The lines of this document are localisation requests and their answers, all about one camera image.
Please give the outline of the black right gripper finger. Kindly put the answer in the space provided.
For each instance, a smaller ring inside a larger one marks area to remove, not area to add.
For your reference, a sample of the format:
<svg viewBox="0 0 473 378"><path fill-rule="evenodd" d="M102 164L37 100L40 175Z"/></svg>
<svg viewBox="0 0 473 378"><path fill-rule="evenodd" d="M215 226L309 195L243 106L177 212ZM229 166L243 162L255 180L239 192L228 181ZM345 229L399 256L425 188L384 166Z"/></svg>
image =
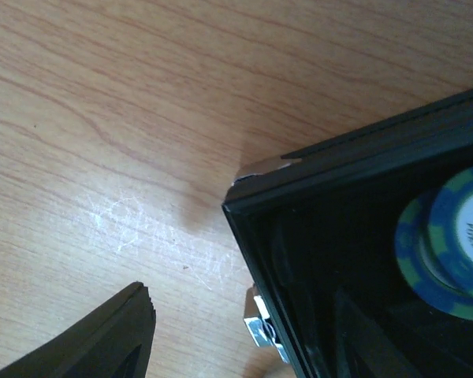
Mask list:
<svg viewBox="0 0 473 378"><path fill-rule="evenodd" d="M148 288L134 282L0 377L145 377L155 326Z"/></svg>

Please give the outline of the black poker set case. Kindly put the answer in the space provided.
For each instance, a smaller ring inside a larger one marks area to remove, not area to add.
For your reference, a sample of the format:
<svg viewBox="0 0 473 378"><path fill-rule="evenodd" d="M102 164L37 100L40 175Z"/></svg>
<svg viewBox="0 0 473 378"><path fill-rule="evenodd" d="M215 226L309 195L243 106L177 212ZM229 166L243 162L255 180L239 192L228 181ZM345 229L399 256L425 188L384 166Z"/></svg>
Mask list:
<svg viewBox="0 0 473 378"><path fill-rule="evenodd" d="M473 377L473 321L401 275L407 204L473 166L473 88L240 172L222 208L245 320L298 377Z"/></svg>

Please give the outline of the blue chip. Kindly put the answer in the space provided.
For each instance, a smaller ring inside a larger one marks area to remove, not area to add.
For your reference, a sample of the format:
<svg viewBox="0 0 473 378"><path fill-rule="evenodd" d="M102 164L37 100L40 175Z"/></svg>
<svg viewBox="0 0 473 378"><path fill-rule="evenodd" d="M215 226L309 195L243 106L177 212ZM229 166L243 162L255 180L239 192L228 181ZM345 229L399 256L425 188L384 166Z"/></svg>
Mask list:
<svg viewBox="0 0 473 378"><path fill-rule="evenodd" d="M401 275L426 304L473 321L473 166L407 204L394 252Z"/></svg>

